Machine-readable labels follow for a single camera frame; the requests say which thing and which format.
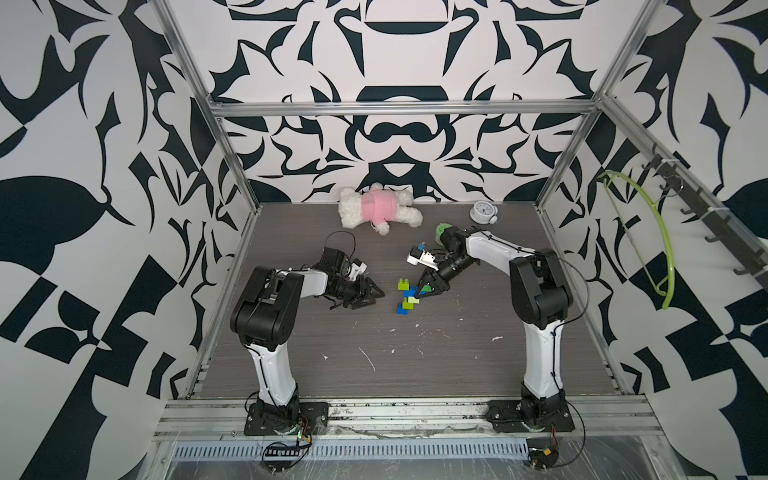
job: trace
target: floor panel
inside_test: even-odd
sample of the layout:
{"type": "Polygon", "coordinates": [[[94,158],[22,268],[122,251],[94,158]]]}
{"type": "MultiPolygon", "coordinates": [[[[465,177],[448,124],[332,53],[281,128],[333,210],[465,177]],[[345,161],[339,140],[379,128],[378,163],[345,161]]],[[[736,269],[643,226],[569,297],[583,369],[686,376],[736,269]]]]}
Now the floor panel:
{"type": "MultiPolygon", "coordinates": [[[[386,292],[374,306],[329,311],[329,300],[301,300],[288,342],[293,376],[305,397],[504,396],[517,395],[525,373],[523,323],[511,307],[509,280],[488,265],[474,265],[440,296],[424,299],[408,316],[396,315],[400,277],[418,280],[423,266],[406,262],[411,246],[435,246],[435,227],[472,222],[469,205],[419,205],[424,224],[391,223],[389,235],[368,225],[351,230],[355,257],[386,292]]],[[[499,205],[493,234],[542,248],[548,240],[530,204],[499,205]]],[[[337,206],[267,204],[257,221],[238,296],[257,265],[275,268],[314,264],[326,236],[339,230],[337,206]]],[[[348,235],[329,239],[330,247],[351,253],[348,235]]],[[[571,309],[571,315],[578,312],[571,309]]],[[[562,375],[568,394],[613,393],[611,380],[582,321],[564,329],[562,375]]],[[[248,352],[226,325],[203,384],[203,398],[245,397],[257,388],[248,352]]]]}

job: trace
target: stuffed toy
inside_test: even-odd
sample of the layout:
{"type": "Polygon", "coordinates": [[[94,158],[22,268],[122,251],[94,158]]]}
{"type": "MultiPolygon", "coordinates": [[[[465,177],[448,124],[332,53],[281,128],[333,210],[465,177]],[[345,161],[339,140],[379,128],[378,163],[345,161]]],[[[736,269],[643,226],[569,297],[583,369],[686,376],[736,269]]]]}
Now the stuffed toy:
{"type": "Polygon", "coordinates": [[[344,228],[370,222],[374,230],[386,235],[388,221],[407,223],[411,227],[422,224],[422,213],[408,205],[413,205],[413,194],[407,190],[383,190],[381,184],[373,184],[368,192],[359,194],[347,187],[341,190],[339,215],[344,228]]]}

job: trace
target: black and white patterned wall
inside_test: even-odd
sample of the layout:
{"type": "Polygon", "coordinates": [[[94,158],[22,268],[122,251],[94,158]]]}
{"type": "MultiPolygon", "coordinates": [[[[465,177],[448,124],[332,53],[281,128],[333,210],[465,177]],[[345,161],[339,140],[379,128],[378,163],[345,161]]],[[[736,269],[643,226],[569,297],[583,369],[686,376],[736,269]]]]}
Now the black and white patterned wall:
{"type": "MultiPolygon", "coordinates": [[[[623,103],[759,237],[768,170],[768,5],[670,0],[616,90],[623,103]]],[[[674,248],[668,310],[654,292],[598,175],[619,170],[661,197],[646,159],[605,116],[547,205],[556,239],[588,278],[591,314],[626,383],[645,393],[689,475],[768,475],[768,294],[677,197],[660,210],[674,248]]],[[[656,282],[656,220],[632,189],[611,188],[656,282]]],[[[576,286],[584,293],[584,288],[576,286]]]]}
{"type": "Polygon", "coordinates": [[[146,0],[0,6],[3,478],[133,478],[248,208],[146,0]]]}
{"type": "MultiPolygon", "coordinates": [[[[641,0],[172,0],[227,102],[590,98],[641,0]]],[[[230,118],[262,201],[535,200],[576,114],[230,118]]]]}

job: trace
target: alarm clock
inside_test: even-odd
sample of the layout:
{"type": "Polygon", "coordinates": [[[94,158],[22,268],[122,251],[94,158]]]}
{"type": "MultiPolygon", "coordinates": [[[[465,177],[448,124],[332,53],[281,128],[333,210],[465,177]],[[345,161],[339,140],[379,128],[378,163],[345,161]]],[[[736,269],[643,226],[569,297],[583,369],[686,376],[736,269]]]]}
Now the alarm clock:
{"type": "Polygon", "coordinates": [[[486,225],[498,221],[498,207],[489,202],[479,201],[472,205],[469,211],[469,218],[475,223],[486,225]]]}

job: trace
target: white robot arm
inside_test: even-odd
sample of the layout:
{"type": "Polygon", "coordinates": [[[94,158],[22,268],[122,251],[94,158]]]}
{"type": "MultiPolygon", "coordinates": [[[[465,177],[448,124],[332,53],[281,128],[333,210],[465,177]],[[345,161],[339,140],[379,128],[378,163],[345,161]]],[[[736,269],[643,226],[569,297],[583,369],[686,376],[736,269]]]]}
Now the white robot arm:
{"type": "MultiPolygon", "coordinates": [[[[569,415],[562,415],[568,406],[560,375],[560,338],[573,297],[554,251],[524,250],[475,228],[447,228],[440,241],[449,252],[440,261],[423,244],[411,249],[407,261],[427,266],[415,296],[434,296],[449,290],[450,280],[480,260],[509,275],[512,306],[524,322],[526,346],[522,400],[511,414],[518,415],[530,430],[543,429],[554,419],[568,419],[569,415]],[[427,285],[432,290],[422,293],[427,285]]],[[[499,416],[492,415],[489,421],[500,430],[509,430],[513,420],[509,418],[510,412],[504,418],[496,413],[499,416]]],[[[569,426],[573,429],[572,421],[566,420],[565,426],[558,423],[558,430],[567,431],[569,426]]]]}
{"type": "MultiPolygon", "coordinates": [[[[230,328],[248,349],[259,377],[259,395],[250,423],[277,433],[292,432],[299,418],[299,393],[290,371],[287,341],[296,322],[299,299],[324,296],[353,310],[376,303],[384,292],[363,273],[366,265],[340,250],[324,248],[320,261],[303,270],[258,266],[230,319],[230,328]]],[[[264,432],[255,431],[255,435],[264,432]]]]}

